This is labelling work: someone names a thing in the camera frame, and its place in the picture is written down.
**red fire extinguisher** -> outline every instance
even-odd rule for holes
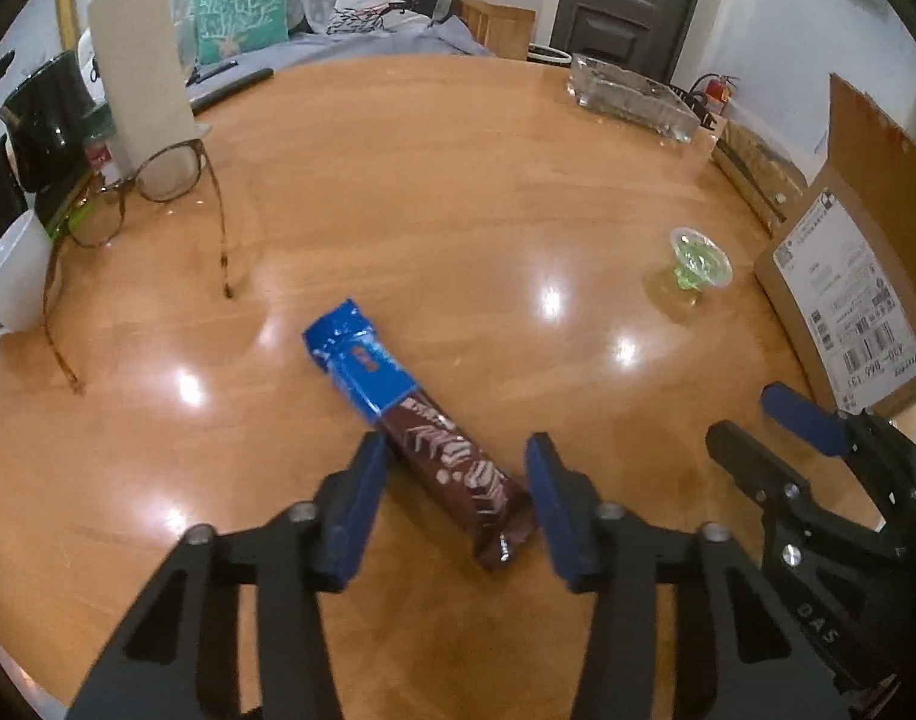
[[[700,93],[704,97],[705,107],[716,116],[724,116],[728,100],[731,99],[735,90],[738,90],[738,81],[740,79],[735,76],[719,76],[717,73],[705,74],[695,81],[689,94],[694,94],[699,84],[705,79],[709,79],[708,84],[704,92]]]

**table surface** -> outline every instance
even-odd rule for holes
[[[171,208],[133,200],[112,245],[65,252],[53,326],[85,396],[41,331],[0,349],[0,642],[32,678],[70,703],[186,527],[259,525],[349,461],[365,426],[301,343],[346,296],[510,471],[545,430],[605,498],[668,528],[722,521],[757,556],[758,510],[704,448],[730,418],[823,504],[877,521],[844,464],[759,411],[770,381],[807,390],[752,274],[767,236],[710,140],[602,119],[566,78],[469,57],[332,62],[209,112],[234,300],[206,182]],[[728,253],[728,289],[674,287],[680,225]],[[656,717],[671,706],[668,599]],[[360,576],[322,598],[346,716],[564,717],[593,603],[552,575],[541,536],[482,571],[396,470]]]

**door panel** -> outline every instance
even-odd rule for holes
[[[551,45],[668,81],[696,0],[560,0]]]

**eyeglasses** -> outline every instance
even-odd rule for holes
[[[218,176],[215,175],[214,166],[205,150],[205,144],[196,139],[175,143],[173,146],[163,148],[153,154],[135,170],[128,178],[117,181],[109,186],[94,188],[89,186],[80,199],[75,200],[58,225],[55,245],[48,261],[48,271],[44,281],[44,295],[42,306],[44,309],[44,333],[48,346],[55,354],[55,360],[61,371],[68,379],[68,384],[76,394],[83,391],[75,371],[58,351],[58,345],[51,332],[48,322],[49,294],[55,273],[58,269],[58,255],[64,242],[69,238],[83,248],[97,248],[109,242],[121,232],[125,225],[125,209],[127,208],[128,195],[137,191],[140,196],[149,202],[170,203],[185,196],[197,186],[202,178],[202,171],[207,167],[211,176],[211,184],[218,197],[218,213],[221,217],[221,282],[223,282],[224,296],[233,298],[229,276],[227,275],[227,231],[224,222],[224,199],[221,198],[221,186]]]

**green cushion with tree print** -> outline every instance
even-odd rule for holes
[[[288,39],[286,0],[192,0],[197,61],[220,62]]]

